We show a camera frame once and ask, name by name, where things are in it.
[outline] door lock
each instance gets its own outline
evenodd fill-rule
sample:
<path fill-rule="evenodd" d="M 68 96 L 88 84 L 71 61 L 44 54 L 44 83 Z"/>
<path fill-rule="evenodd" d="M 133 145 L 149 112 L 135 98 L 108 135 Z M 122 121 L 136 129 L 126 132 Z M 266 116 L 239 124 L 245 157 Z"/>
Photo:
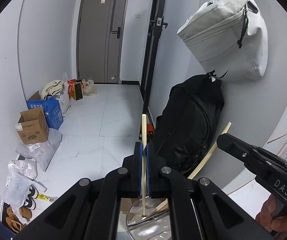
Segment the door lock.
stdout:
<path fill-rule="evenodd" d="M 157 26 L 161 26 L 162 18 L 158 17 L 157 18 Z"/>

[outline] door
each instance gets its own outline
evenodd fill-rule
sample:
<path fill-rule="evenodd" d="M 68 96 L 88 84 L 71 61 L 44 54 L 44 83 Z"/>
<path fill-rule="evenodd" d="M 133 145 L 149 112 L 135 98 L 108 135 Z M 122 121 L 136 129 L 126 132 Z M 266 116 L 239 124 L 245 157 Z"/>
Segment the door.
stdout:
<path fill-rule="evenodd" d="M 77 76 L 118 83 L 126 0 L 83 0 L 78 27 Z"/>
<path fill-rule="evenodd" d="M 146 114 L 148 111 L 148 104 L 150 98 L 151 84 L 155 62 L 157 57 L 157 50 L 162 28 L 167 28 L 168 24 L 164 22 L 163 12 L 165 7 L 165 0 L 152 0 L 150 23 L 148 28 L 148 36 L 146 43 L 146 52 L 142 68 L 142 77 L 140 91 L 143 98 L 142 113 Z"/>

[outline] human hand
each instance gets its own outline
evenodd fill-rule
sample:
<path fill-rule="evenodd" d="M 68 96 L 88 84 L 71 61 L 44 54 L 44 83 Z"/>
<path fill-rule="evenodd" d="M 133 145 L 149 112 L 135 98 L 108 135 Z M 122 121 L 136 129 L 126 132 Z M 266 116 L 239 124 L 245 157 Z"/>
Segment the human hand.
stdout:
<path fill-rule="evenodd" d="M 274 195 L 270 195 L 268 200 L 262 205 L 260 213 L 256 216 L 256 221 L 262 225 L 267 231 L 281 232 L 276 238 L 283 240 L 287 236 L 287 216 L 272 218 L 271 214 L 277 206 L 277 200 Z"/>

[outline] door handle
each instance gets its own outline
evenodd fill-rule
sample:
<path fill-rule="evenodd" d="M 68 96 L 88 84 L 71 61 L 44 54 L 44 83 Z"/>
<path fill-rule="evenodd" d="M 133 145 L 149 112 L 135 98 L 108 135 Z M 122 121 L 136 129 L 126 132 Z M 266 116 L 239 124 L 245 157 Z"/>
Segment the door handle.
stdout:
<path fill-rule="evenodd" d="M 111 34 L 117 34 L 117 39 L 120 39 L 121 27 L 118 27 L 118 30 L 111 32 Z"/>
<path fill-rule="evenodd" d="M 165 29 L 166 29 L 168 27 L 168 23 L 165 23 L 163 20 L 164 20 L 164 17 L 162 17 L 161 25 L 163 25 L 165 27 Z"/>

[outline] black door frame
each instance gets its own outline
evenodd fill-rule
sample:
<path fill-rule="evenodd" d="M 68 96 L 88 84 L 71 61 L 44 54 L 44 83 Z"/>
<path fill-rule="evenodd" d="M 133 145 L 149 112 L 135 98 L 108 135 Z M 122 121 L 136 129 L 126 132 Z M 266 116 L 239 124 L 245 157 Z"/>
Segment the black door frame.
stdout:
<path fill-rule="evenodd" d="M 164 25 L 167 27 L 167 24 L 164 23 L 164 17 L 163 17 L 163 12 L 164 12 L 164 8 L 165 8 L 165 0 L 159 0 L 157 16 L 154 19 L 156 5 L 157 5 L 157 0 L 152 0 L 150 22 L 149 22 L 149 29 L 148 29 L 147 42 L 146 42 L 146 51 L 145 51 L 145 57 L 144 57 L 144 61 L 143 61 L 142 76 L 141 76 L 141 83 L 140 83 L 141 84 L 140 85 L 140 92 L 141 92 L 142 99 L 143 99 L 143 108 L 142 108 L 143 114 L 146 114 L 148 112 L 148 104 L 149 104 L 150 93 L 151 93 L 152 78 L 153 78 L 153 72 L 155 69 L 157 50 L 158 50 L 159 39 L 161 36 L 162 28 Z M 160 25 L 157 24 L 158 18 L 162 19 Z M 151 38 L 152 38 L 152 36 L 151 36 L 152 25 L 154 25 L 154 27 L 153 27 L 154 40 L 152 43 L 150 62 L 148 62 L 149 46 L 150 46 L 150 42 L 151 42 Z M 148 75 L 147 84 L 146 84 L 146 89 L 144 90 L 145 79 L 146 79 L 147 75 Z"/>

